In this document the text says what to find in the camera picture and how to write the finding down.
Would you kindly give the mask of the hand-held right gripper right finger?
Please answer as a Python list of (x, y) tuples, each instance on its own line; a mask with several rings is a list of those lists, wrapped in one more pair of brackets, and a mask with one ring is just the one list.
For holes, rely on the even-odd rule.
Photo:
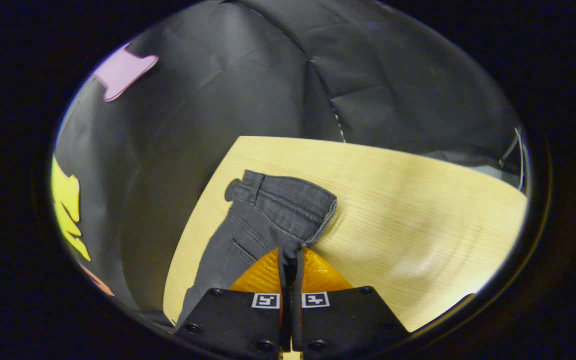
[(297, 252), (292, 350), (303, 357), (372, 357), (410, 337), (378, 291), (355, 287), (309, 248)]

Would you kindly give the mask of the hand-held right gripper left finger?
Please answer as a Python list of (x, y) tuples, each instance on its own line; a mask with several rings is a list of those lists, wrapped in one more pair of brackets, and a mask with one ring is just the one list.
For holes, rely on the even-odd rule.
[(231, 287), (209, 289), (179, 321), (175, 337), (215, 357), (290, 353), (290, 302), (280, 252), (261, 257)]

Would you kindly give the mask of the dark grey jeans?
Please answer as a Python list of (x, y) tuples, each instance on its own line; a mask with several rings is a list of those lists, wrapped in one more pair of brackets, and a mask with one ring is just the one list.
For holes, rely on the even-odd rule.
[(326, 230), (338, 197), (312, 182), (246, 170), (224, 198), (231, 206), (218, 215), (219, 227), (207, 243), (194, 283), (178, 318), (184, 322), (210, 289), (228, 289), (263, 256), (297, 264), (301, 248), (313, 246)]

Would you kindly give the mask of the grey metal stand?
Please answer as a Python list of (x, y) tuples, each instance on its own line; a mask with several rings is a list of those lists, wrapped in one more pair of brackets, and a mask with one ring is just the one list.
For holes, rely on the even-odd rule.
[(501, 179), (521, 193), (525, 192), (528, 175), (526, 150), (522, 128), (517, 126), (513, 130), (512, 140), (498, 160)]

